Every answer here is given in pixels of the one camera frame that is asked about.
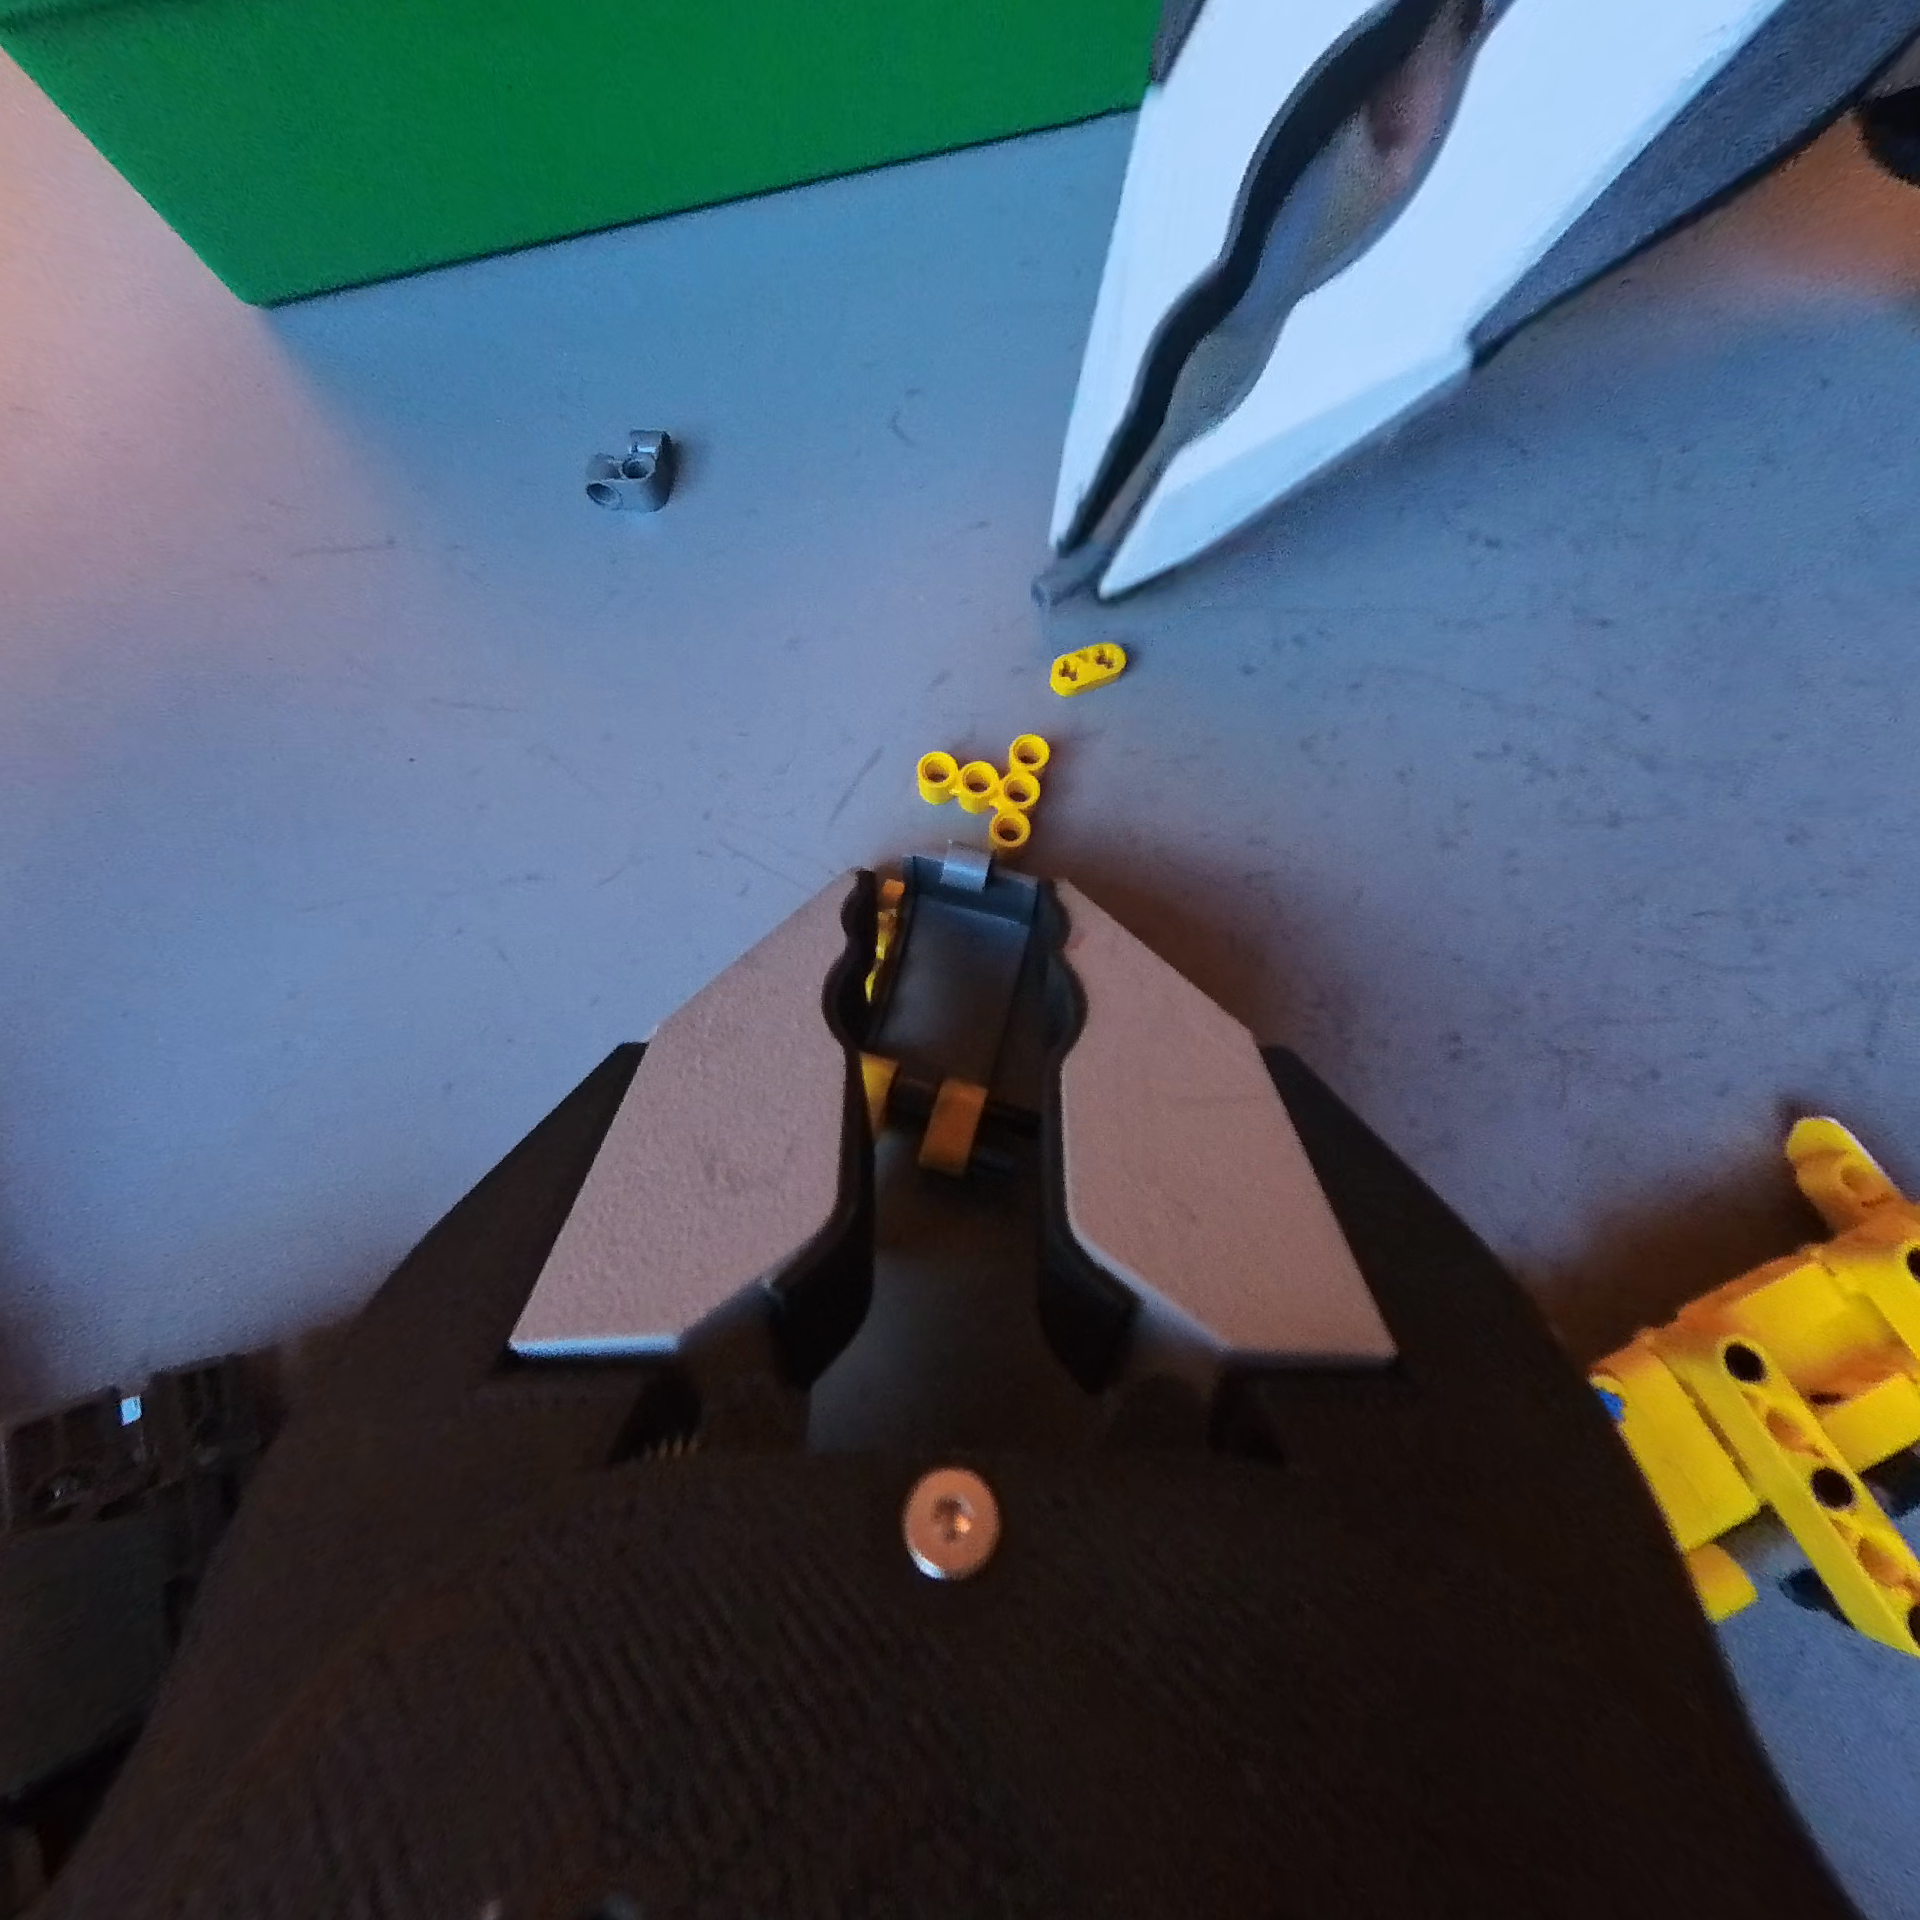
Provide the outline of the black yellow toy block vehicle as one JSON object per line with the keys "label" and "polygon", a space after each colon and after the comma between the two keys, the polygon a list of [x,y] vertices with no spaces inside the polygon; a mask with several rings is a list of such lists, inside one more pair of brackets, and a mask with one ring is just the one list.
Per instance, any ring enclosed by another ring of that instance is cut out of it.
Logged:
{"label": "black yellow toy block vehicle", "polygon": [[274,1429],[273,1369],[249,1353],[5,1427],[8,1805],[145,1719]]}

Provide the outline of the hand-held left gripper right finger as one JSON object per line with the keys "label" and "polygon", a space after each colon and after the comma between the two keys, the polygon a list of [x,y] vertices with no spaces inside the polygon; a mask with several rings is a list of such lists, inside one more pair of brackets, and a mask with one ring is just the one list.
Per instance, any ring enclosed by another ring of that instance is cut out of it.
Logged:
{"label": "hand-held left gripper right finger", "polygon": [[1041,1322],[1070,1378],[1395,1363],[1256,1036],[1066,879],[1038,935]]}

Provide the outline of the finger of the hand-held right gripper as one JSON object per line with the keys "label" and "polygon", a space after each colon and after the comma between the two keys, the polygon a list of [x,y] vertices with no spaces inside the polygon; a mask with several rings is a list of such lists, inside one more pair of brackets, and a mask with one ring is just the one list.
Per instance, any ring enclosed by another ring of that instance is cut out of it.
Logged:
{"label": "finger of the hand-held right gripper", "polygon": [[1058,556],[1141,474],[1274,214],[1386,66],[1387,5],[1163,5],[1063,446]]}
{"label": "finger of the hand-held right gripper", "polygon": [[1506,7],[1425,178],[1296,301],[1250,394],[1174,457],[1101,595],[1186,565],[1467,374],[1474,327],[1776,10]]}

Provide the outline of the yellow angled block beam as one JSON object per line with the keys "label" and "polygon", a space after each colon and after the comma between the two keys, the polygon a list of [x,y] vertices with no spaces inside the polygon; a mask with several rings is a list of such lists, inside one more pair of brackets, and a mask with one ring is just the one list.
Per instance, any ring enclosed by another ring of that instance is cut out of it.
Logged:
{"label": "yellow angled block beam", "polygon": [[1049,761],[1053,748],[1045,735],[1021,734],[1005,763],[927,753],[918,758],[915,779],[922,802],[961,806],[983,822],[990,853],[1013,857],[1032,841]]}

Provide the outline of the green storage bin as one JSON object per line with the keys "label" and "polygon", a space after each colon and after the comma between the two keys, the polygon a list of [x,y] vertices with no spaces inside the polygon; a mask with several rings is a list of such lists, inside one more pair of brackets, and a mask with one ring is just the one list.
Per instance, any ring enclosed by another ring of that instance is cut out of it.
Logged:
{"label": "green storage bin", "polygon": [[1136,107],[1154,2],[5,2],[5,53],[287,303]]}

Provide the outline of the small black yellow block assembly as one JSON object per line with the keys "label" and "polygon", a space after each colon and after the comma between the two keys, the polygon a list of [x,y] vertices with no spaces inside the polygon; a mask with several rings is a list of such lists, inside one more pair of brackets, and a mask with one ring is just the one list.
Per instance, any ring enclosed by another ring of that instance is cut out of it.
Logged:
{"label": "small black yellow block assembly", "polygon": [[920,1165],[1009,1177],[1041,1139],[1047,959],[1041,886],[986,847],[909,854],[880,885],[863,1051],[875,1137]]}

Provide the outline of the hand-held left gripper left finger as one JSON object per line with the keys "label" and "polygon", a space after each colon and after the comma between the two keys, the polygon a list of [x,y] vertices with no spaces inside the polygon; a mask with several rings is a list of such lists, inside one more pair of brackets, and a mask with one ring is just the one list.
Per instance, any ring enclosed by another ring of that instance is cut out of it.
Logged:
{"label": "hand-held left gripper left finger", "polygon": [[646,1043],[513,1327],[521,1361],[689,1353],[763,1309],[811,1386],[874,1299],[857,1039],[878,883],[834,877]]}

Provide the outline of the yellow block frame assembly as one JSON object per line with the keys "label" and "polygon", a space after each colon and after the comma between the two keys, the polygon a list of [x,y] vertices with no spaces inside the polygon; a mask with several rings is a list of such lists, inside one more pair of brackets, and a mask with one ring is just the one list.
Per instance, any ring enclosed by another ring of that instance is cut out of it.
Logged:
{"label": "yellow block frame assembly", "polygon": [[1918,1443],[1918,1210],[1835,1117],[1783,1148],[1825,1237],[1590,1372],[1710,1620],[1758,1591],[1726,1548],[1770,1514],[1862,1637],[1918,1650],[1918,1561],[1867,1475]]}

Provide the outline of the grey black block joint connector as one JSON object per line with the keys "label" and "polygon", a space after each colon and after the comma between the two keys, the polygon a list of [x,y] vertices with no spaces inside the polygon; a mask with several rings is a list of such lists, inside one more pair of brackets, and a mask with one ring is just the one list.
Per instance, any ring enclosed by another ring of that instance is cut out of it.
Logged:
{"label": "grey black block joint connector", "polygon": [[586,497],[608,511],[662,511],[674,494],[679,446],[656,428],[638,428],[617,452],[595,452],[586,469]]}

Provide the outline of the grey desk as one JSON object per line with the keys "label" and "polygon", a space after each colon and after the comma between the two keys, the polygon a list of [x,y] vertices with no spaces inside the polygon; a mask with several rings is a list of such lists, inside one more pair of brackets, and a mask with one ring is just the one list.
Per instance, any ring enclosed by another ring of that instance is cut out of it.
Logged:
{"label": "grey desk", "polygon": [[[1703,1626],[1582,1378],[1813,1235],[1800,1113],[1917,1185],[1858,134],[1038,626],[1125,124],[262,313],[8,107],[5,1395],[303,1367],[43,1916],[1917,1916],[1917,1659],[1775,1541]],[[1024,729],[1403,1357],[1109,1412],[1037,1148],[890,1141],[810,1438],[513,1361],[635,1043]]]}

